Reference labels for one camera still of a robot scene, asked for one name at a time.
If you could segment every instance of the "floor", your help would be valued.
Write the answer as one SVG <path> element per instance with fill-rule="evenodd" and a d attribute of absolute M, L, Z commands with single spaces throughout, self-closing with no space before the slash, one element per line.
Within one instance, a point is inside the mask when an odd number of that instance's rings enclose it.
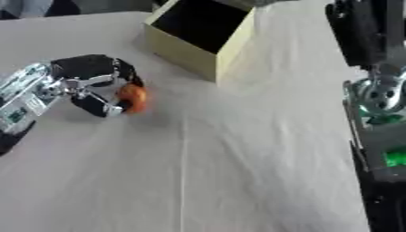
<path fill-rule="evenodd" d="M 118 11 L 151 11 L 152 0 L 73 0 L 83 14 Z"/>

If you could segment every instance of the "white cloth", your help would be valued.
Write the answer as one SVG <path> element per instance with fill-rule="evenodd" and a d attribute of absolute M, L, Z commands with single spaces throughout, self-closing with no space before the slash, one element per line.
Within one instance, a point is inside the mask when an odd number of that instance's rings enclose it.
<path fill-rule="evenodd" d="M 46 113 L 0 159 L 0 231 L 368 231 L 341 104 L 355 76 L 327 2 L 264 11 L 219 87 L 145 48 L 147 14 L 0 22 L 0 75 L 105 53 L 134 63 L 150 95 L 139 115 L 69 101 Z"/>

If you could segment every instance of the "robotic arm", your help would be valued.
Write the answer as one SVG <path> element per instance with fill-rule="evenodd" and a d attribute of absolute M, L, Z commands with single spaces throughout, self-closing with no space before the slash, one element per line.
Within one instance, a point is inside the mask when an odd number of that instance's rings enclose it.
<path fill-rule="evenodd" d="M 118 100 L 108 102 L 89 87 L 124 80 Z M 144 84 L 129 63 L 106 55 L 84 55 L 50 63 L 35 63 L 0 83 L 0 156 L 6 154 L 34 126 L 36 118 L 63 97 L 98 117 L 142 111 Z"/>
<path fill-rule="evenodd" d="M 327 18 L 349 66 L 344 83 L 355 171 L 372 232 L 406 231 L 406 50 L 403 0 L 335 0 Z"/>

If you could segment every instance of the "cardboard box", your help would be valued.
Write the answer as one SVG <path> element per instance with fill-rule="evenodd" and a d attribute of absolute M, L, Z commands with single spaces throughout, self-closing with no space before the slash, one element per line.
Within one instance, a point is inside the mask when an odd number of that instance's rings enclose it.
<path fill-rule="evenodd" d="M 254 32 L 254 7 L 169 0 L 145 22 L 156 54 L 216 82 Z"/>

